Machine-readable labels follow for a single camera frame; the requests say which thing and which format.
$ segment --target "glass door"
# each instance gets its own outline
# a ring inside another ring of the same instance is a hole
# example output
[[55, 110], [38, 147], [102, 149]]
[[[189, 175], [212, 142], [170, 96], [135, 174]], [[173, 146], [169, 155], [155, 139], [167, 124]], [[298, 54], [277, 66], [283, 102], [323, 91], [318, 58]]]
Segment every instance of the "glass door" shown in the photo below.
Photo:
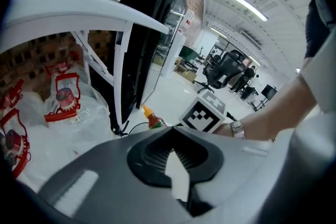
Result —
[[183, 0], [175, 0], [163, 23], [169, 28], [169, 33], [167, 35], [161, 35], [159, 44], [152, 58], [141, 103], [143, 103], [155, 89], [161, 69], [166, 61], [168, 52], [185, 12], [186, 9]]

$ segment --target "plastic bag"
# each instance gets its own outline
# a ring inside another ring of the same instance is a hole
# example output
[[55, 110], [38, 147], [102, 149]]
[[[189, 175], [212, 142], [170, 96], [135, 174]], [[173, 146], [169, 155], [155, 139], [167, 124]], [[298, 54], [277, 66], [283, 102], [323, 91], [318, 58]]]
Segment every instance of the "plastic bag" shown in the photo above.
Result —
[[[88, 84], [89, 78], [85, 72], [85, 69], [76, 63], [76, 60], [79, 59], [78, 53], [70, 51], [69, 55], [64, 59], [64, 61], [57, 63], [53, 66], [46, 66], [45, 69], [47, 73], [51, 76], [51, 86], [50, 93], [51, 95], [56, 94], [56, 78], [61, 74], [76, 73], [79, 76], [79, 82]], [[60, 82], [59, 89], [65, 88], [67, 85], [62, 84], [65, 81]]]
[[81, 155], [113, 136], [106, 101], [90, 85], [82, 85], [82, 89], [79, 85], [75, 73], [58, 76], [57, 94], [45, 101], [45, 119], [49, 128], [66, 141], [69, 151]]
[[66, 144], [49, 128], [39, 125], [27, 128], [30, 161], [17, 180], [38, 192], [58, 170], [75, 159], [68, 154]]
[[8, 89], [0, 101], [5, 116], [12, 108], [20, 112], [20, 120], [26, 126], [48, 126], [44, 119], [44, 103], [36, 92], [22, 91], [24, 81], [20, 79], [13, 88]]

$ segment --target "sriracha bottle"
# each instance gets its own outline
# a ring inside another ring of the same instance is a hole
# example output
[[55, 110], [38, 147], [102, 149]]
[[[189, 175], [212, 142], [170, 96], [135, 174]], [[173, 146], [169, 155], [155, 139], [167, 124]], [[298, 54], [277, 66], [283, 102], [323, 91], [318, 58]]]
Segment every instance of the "sriracha bottle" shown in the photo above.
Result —
[[145, 110], [144, 115], [148, 119], [148, 127], [149, 129], [155, 129], [159, 127], [167, 126], [162, 118], [159, 118], [154, 115], [153, 110], [149, 109], [147, 106], [143, 105], [143, 109]]

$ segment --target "ceiling light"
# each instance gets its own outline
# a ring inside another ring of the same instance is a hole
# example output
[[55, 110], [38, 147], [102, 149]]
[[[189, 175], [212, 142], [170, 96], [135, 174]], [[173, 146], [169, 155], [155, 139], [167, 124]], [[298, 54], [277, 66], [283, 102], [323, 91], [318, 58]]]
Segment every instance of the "ceiling light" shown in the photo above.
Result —
[[259, 64], [251, 55], [248, 58], [250, 58], [253, 62], [261, 67], [261, 64]]
[[257, 10], [255, 7], [253, 7], [246, 0], [236, 0], [236, 1], [238, 1], [239, 3], [241, 3], [242, 5], [247, 7], [250, 11], [252, 11], [255, 15], [257, 15], [264, 22], [266, 22], [268, 20], [268, 18], [264, 14], [262, 14], [259, 10]]
[[216, 33], [218, 33], [220, 36], [227, 38], [227, 36], [223, 35], [221, 32], [218, 32], [216, 29], [210, 27], [213, 31], [215, 31]]
[[174, 11], [171, 11], [172, 14], [175, 14], [175, 15], [179, 15], [179, 16], [184, 16], [183, 14], [181, 13], [178, 13], [178, 12], [174, 12]]

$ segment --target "office chair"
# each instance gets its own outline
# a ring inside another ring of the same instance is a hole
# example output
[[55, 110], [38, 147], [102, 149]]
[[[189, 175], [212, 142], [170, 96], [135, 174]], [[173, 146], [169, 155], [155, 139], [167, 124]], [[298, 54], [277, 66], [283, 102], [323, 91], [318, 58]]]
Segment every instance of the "office chair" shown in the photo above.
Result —
[[[197, 93], [200, 93], [204, 89], [209, 89], [214, 93], [214, 90], [210, 87], [213, 87], [215, 89], [220, 89], [225, 87], [231, 78], [233, 78], [235, 75], [244, 72], [246, 66], [243, 64], [243, 55], [239, 51], [227, 52], [224, 54], [224, 57], [220, 61], [218, 65], [216, 65], [212, 70], [204, 70], [204, 75], [207, 78], [207, 83], [205, 82], [198, 82], [196, 80], [193, 81], [193, 83], [197, 83], [199, 85], [202, 85], [203, 88], [201, 88]], [[222, 76], [226, 76], [223, 82], [220, 82]]]
[[203, 68], [203, 75], [205, 75], [207, 72], [210, 72], [214, 69], [215, 66], [217, 66], [221, 61], [220, 55], [215, 55], [213, 58], [210, 58], [208, 61], [205, 62], [205, 66]]

